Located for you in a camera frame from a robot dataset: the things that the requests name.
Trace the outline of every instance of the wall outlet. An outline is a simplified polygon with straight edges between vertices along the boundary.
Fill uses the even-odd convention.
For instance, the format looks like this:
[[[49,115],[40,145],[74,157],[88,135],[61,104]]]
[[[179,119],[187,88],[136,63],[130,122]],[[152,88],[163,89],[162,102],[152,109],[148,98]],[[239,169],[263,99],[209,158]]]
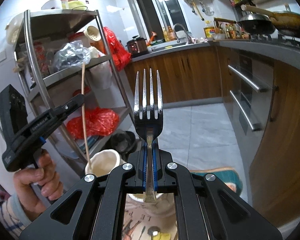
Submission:
[[[7,59],[6,50],[3,50],[0,52],[0,62],[4,61],[6,59]]]

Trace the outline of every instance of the sleeve cuff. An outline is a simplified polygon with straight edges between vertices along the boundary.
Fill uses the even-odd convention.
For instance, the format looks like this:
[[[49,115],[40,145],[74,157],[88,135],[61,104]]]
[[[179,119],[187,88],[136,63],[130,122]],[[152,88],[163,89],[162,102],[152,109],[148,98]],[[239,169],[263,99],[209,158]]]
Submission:
[[[19,201],[19,198],[17,194],[13,194],[11,197],[11,208],[15,216],[18,218],[18,220],[25,226],[27,227],[30,225],[31,221],[29,218],[26,216],[25,212],[23,211],[23,208],[21,206],[21,203]]]

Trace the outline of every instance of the fork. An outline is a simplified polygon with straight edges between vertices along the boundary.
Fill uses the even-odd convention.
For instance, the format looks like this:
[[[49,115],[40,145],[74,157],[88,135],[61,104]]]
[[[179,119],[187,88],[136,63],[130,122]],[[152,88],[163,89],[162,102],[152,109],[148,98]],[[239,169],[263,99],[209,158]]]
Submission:
[[[139,71],[137,72],[136,88],[134,94],[134,123],[137,134],[147,142],[146,151],[146,193],[143,201],[154,203],[157,201],[154,191],[154,158],[152,143],[161,134],[163,128],[162,92],[159,71],[157,70],[157,94],[158,94],[158,115],[154,114],[154,92],[152,82],[152,69],[150,69],[150,118],[147,117],[147,91],[146,91],[146,70],[143,70],[142,90],[142,114],[139,110]]]

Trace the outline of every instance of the window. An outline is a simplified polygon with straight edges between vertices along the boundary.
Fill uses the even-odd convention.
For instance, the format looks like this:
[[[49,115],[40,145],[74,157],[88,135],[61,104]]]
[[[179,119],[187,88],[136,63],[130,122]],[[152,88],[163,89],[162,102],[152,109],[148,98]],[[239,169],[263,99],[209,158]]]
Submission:
[[[188,31],[178,0],[134,0],[146,37],[149,39],[152,32],[157,33],[157,40],[163,39],[162,28],[168,30],[176,23],[182,24]]]

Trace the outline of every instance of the pressure cooker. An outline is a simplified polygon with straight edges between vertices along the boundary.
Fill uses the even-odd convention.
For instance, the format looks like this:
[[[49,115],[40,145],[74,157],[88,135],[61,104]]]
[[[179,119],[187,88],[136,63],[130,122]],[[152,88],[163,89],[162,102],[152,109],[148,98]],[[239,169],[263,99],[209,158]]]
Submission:
[[[131,57],[138,57],[149,53],[146,40],[139,36],[133,36],[132,40],[127,42],[127,48],[131,53]]]

